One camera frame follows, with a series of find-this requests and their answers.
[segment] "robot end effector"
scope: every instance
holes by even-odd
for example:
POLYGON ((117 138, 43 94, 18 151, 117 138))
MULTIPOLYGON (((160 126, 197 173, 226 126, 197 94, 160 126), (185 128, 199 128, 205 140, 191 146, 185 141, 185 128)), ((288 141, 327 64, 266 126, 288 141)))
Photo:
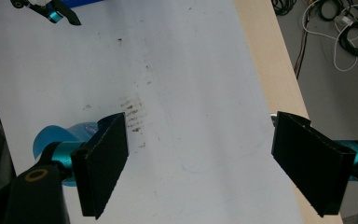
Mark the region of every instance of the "robot end effector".
POLYGON ((72 25, 81 25, 75 12, 61 0, 10 0, 10 2, 16 8, 26 6, 53 23, 66 17, 72 25))

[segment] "yellow ring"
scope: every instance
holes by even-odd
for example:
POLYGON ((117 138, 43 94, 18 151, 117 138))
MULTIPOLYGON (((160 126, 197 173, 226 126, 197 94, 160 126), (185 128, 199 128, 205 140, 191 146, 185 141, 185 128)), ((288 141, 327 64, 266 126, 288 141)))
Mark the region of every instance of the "yellow ring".
POLYGON ((36 170, 33 170, 31 171, 30 173, 28 173, 26 176, 25 176, 25 181, 28 181, 28 182, 35 182, 35 181, 38 181, 40 179, 43 179, 46 175, 48 174, 48 170, 47 169, 36 169, 36 170), (35 173, 41 173, 40 175, 37 175, 37 176, 31 176, 35 173))

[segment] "wooden tabletop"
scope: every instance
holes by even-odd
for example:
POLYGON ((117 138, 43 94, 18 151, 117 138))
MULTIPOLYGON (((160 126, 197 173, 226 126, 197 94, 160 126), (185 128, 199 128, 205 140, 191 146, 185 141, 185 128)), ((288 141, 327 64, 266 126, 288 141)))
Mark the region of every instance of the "wooden tabletop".
MULTIPOLYGON (((308 117, 289 54, 269 0, 235 0, 255 68, 271 113, 285 111, 308 117)), ((341 216, 320 218, 293 185, 304 223, 338 224, 341 216)))

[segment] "gray floor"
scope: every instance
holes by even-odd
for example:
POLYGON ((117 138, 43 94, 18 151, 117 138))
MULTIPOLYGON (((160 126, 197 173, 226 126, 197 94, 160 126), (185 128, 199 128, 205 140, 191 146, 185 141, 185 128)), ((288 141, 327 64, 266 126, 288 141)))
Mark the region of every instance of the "gray floor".
MULTIPOLYGON (((300 49, 304 0, 279 17, 283 38, 292 63, 300 49)), ((310 19, 310 30, 337 36, 332 22, 310 19)), ((298 80, 314 128, 333 140, 358 140, 358 63, 349 72, 339 72, 333 65, 335 41, 323 36, 309 35, 303 66, 298 80)), ((337 51, 337 64, 349 67, 354 58, 337 51)), ((358 183, 350 182, 341 206, 342 217, 358 214, 358 183)))

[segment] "white table surface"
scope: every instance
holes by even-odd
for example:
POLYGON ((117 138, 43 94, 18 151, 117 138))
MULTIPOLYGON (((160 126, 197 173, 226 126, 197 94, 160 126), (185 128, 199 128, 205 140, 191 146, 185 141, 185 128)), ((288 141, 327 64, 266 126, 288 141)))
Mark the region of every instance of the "white table surface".
MULTIPOLYGON (((232 1, 75 12, 80 27, 0 0, 0 116, 18 173, 44 127, 125 111, 130 156, 99 223, 302 222, 232 1)), ((94 223, 64 193, 72 223, 94 223)))

